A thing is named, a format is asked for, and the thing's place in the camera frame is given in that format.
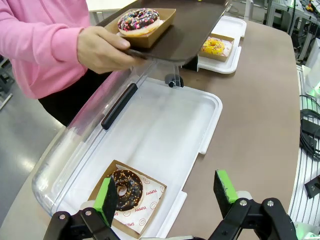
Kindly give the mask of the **person's right hand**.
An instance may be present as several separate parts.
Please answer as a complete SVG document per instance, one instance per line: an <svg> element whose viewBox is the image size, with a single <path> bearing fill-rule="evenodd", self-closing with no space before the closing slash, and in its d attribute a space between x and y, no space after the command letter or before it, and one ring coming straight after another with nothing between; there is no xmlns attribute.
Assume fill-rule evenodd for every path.
<svg viewBox="0 0 320 240"><path fill-rule="evenodd" d="M130 43L101 26L83 29L77 37L78 62L97 74L126 70L145 63L124 53Z"/></svg>

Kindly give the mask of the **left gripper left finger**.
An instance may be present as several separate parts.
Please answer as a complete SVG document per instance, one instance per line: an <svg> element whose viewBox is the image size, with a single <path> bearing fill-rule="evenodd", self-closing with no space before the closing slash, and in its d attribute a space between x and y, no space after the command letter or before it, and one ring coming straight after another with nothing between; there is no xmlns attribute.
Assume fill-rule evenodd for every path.
<svg viewBox="0 0 320 240"><path fill-rule="evenodd" d="M71 215L57 211L52 215L44 235L45 240L118 240L112 222L118 202L114 179L105 178L93 207L80 209Z"/></svg>

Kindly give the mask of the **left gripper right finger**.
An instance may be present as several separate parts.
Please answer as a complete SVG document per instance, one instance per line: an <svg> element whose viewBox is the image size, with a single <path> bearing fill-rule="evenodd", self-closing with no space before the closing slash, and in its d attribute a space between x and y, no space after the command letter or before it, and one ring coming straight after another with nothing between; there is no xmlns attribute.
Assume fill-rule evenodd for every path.
<svg viewBox="0 0 320 240"><path fill-rule="evenodd" d="M293 221L277 198L262 203L239 197L225 170L216 170L213 192L223 220L210 240L236 240L243 229L253 230L260 240L296 240Z"/></svg>

